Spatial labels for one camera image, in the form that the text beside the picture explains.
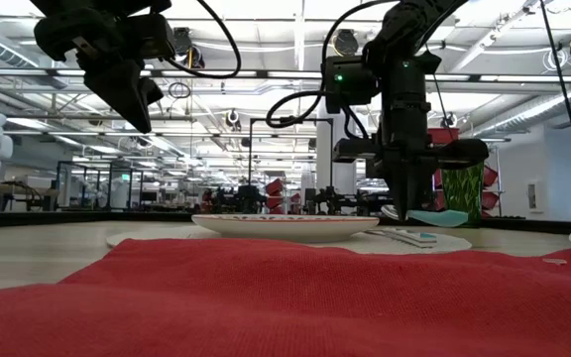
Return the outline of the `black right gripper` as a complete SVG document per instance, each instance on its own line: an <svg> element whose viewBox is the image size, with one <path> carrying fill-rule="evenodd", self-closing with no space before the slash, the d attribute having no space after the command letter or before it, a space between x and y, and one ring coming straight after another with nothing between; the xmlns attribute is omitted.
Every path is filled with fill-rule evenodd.
<svg viewBox="0 0 571 357"><path fill-rule="evenodd" d="M430 104L425 99L424 84L422 74L383 83L383 118L376 135L371 139L342 139L333 150L335 163L359 159L388 163L385 180L399 221L406 220L406 212L432 209L436 166L475 166L489 156L486 143L479 139L432 143L426 123ZM406 172L403 164L408 165Z"/></svg>

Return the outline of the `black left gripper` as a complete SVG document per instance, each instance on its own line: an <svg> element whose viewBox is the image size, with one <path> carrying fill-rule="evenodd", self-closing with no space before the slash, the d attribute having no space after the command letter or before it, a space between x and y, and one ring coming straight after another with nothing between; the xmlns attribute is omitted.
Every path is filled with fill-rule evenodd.
<svg viewBox="0 0 571 357"><path fill-rule="evenodd" d="M145 61L172 55L169 0L32 0L44 14L34 28L55 61L76 52L84 84L140 133L152 130L148 107L164 97Z"/></svg>

